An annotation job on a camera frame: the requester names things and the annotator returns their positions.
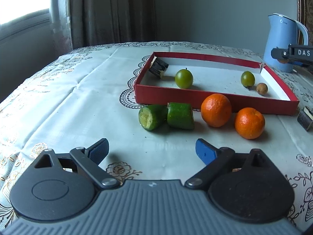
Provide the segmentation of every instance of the brown ornate frame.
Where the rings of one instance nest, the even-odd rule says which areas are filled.
[[[298,21],[303,25],[306,25],[306,0],[297,0],[298,7]],[[298,43],[301,45],[303,42],[303,35],[300,32],[298,37]]]

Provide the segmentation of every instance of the cardboard tray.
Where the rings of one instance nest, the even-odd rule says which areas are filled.
[[[162,79],[149,71],[155,56],[169,64]],[[174,80],[176,73],[185,68],[193,75],[190,89],[178,88]],[[240,82],[242,73],[247,70],[255,76],[255,86],[251,90]],[[265,96],[257,93],[258,83],[267,84]],[[206,54],[154,52],[141,70],[134,88],[136,102],[140,104],[180,102],[200,109],[206,97],[221,93],[230,100],[233,112],[252,107],[263,114],[294,115],[299,103],[295,94],[267,65],[261,69],[259,62]]]

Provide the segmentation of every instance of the electric kettle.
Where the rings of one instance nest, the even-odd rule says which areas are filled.
[[[308,45],[308,30],[299,21],[287,16],[273,13],[269,15],[270,33],[267,39],[263,60],[266,64],[284,71],[292,72],[294,63],[280,63],[273,59],[271,51],[273,48],[287,49],[289,45],[298,44],[298,29],[303,34],[303,45]]]

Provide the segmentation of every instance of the gray curtain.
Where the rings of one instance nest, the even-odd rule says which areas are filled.
[[[154,0],[51,0],[50,15],[57,55],[156,38]]]

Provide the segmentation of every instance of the gray ribbed surface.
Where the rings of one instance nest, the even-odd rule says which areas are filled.
[[[297,235],[286,219],[271,224],[236,222],[210,205],[202,191],[179,180],[127,180],[103,191],[79,217],[58,224],[18,219],[4,235]]]

